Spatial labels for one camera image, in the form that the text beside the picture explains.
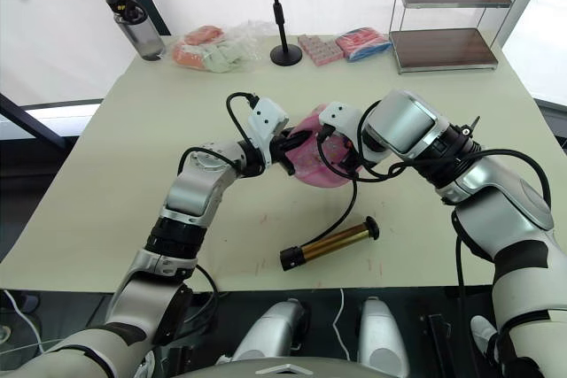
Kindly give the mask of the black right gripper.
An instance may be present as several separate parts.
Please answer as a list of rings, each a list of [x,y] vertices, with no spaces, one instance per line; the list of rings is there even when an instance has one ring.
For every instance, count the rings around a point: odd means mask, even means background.
[[[331,141],[331,161],[330,163],[341,172],[353,174],[360,168],[357,151],[353,142],[344,135],[334,134]]]

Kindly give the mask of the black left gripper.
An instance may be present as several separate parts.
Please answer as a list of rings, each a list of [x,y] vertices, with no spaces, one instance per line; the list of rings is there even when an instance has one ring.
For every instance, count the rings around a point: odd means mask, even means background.
[[[301,130],[291,134],[290,129],[285,129],[280,135],[275,136],[269,145],[269,152],[273,164],[281,166],[289,176],[296,171],[293,163],[286,157],[286,153],[295,149],[295,143],[304,143],[311,136],[311,130]]]

